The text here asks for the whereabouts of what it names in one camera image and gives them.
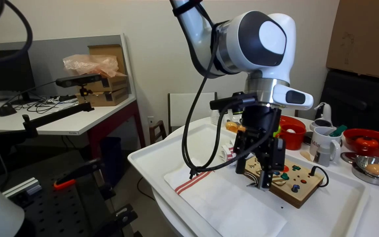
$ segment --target monitor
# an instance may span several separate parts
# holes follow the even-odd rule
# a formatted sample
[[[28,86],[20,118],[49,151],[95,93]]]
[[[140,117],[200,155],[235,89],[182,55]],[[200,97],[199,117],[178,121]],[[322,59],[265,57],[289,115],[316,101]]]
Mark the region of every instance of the monitor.
[[[16,52],[16,49],[0,49],[0,56]],[[20,59],[0,63],[0,90],[25,90],[35,86],[35,77],[29,55]],[[28,93],[23,94],[20,103],[29,101]]]

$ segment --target wall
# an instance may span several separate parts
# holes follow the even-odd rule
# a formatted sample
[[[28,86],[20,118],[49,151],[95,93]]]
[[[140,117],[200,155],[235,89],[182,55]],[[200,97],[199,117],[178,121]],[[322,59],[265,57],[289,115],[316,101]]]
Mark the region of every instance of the wall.
[[[187,43],[169,0],[12,2],[29,18],[36,39],[124,32],[144,124],[148,114],[168,121],[169,92],[195,92],[202,81],[193,67]],[[204,5],[218,22],[250,9],[293,15],[298,24],[293,86],[312,93],[316,99],[320,97],[339,0],[206,0]],[[24,39],[24,34],[23,24],[7,7],[0,19],[0,42]],[[207,90],[218,90],[219,97],[231,96],[232,92],[244,89],[245,76],[240,73],[211,80]]]

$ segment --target table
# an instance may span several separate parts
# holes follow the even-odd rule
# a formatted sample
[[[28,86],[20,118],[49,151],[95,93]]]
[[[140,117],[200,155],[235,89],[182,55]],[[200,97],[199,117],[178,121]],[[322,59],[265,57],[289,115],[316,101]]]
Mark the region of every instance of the table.
[[[72,105],[73,103],[60,103],[50,111],[57,111]],[[25,109],[21,109],[15,114],[0,117],[0,132],[24,130],[23,114],[28,114],[31,119],[33,119],[49,113],[39,114],[36,111],[27,111]],[[79,111],[40,126],[37,131],[40,135],[82,135],[87,132],[93,156],[100,157],[100,140],[132,117],[136,123],[140,144],[144,147],[147,146],[147,142],[143,131],[137,98],[133,94],[116,106],[95,106],[95,109],[91,111]]]
[[[306,123],[307,128],[310,128],[310,123],[312,122],[311,119],[306,119],[306,118],[299,118],[299,119]],[[197,126],[197,124],[207,123],[207,122],[211,122],[210,117],[198,119],[198,121],[193,122],[191,124]],[[169,138],[182,135],[182,132],[183,132],[183,127],[172,132],[169,135]],[[299,150],[287,150],[286,155],[306,160],[306,157],[303,157],[300,155]],[[350,167],[347,163],[344,163],[344,160],[341,160],[341,161],[343,161],[341,164],[339,164],[339,165],[333,164],[333,165],[329,165],[328,168],[335,171],[335,172],[339,172],[339,173],[357,178],[353,175]],[[375,235],[379,235],[379,185],[373,185],[369,182],[365,182],[365,184],[369,188],[370,200],[369,200],[366,209],[362,214],[362,218],[361,218],[360,225],[357,227],[356,235],[375,237]],[[174,211],[174,209],[165,201],[165,198],[156,189],[153,189],[153,193],[154,193],[154,197],[156,197],[161,210],[164,211],[166,218],[170,221],[170,223],[175,227],[177,232],[179,232],[181,235],[186,235],[186,237],[187,235],[195,235],[194,231],[186,225],[186,221],[182,219]]]

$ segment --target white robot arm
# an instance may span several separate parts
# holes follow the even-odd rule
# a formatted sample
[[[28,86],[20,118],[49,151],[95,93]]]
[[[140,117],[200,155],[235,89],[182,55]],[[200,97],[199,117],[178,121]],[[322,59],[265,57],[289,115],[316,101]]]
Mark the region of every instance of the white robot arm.
[[[287,14],[250,10],[214,24],[202,0],[172,0],[186,34],[191,57],[207,77],[249,72],[247,92],[257,92],[264,103],[310,109],[314,97],[290,86],[297,28]]]

